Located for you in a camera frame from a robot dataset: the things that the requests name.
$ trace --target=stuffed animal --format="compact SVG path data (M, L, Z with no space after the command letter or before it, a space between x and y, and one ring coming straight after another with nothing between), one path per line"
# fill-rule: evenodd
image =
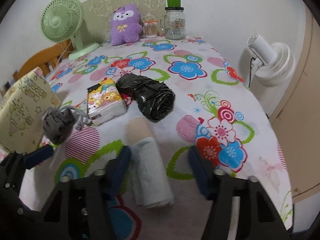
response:
M111 18L111 45L139 41L142 26L139 24L140 13L134 4L127 4L116 10Z

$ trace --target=black jar lid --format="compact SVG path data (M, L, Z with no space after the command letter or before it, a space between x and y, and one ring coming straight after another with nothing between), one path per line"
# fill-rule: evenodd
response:
M164 8L166 11L183 11L183 7L166 7Z

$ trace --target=wallpaper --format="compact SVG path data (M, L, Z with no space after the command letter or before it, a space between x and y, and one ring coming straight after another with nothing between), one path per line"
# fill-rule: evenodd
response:
M165 0L87 0L82 3L84 21L80 32L83 43L108 41L113 12L128 3L137 5L142 21L157 20L160 24L165 13Z

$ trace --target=black cable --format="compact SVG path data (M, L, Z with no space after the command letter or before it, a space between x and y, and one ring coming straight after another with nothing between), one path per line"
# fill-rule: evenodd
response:
M254 59L256 59L256 58L252 57L252 58L251 58L251 61L250 61L250 77L249 77L249 86L248 86L248 87L250 87L250 84L251 84L252 61L253 61Z

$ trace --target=wooden chair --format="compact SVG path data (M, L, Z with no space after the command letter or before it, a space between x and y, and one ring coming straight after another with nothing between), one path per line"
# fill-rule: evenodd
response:
M37 54L33 55L28 61L22 66L22 68L13 74L15 81L19 80L25 74L28 74L31 70L36 67L41 68L43 75L46 76L50 73L49 65L54 69L58 65L58 59L63 51L67 48L70 40L58 43L50 48L41 50ZM67 51L73 51L74 48L72 43L68 47ZM69 56L69 52L64 52L61 59L65 59Z

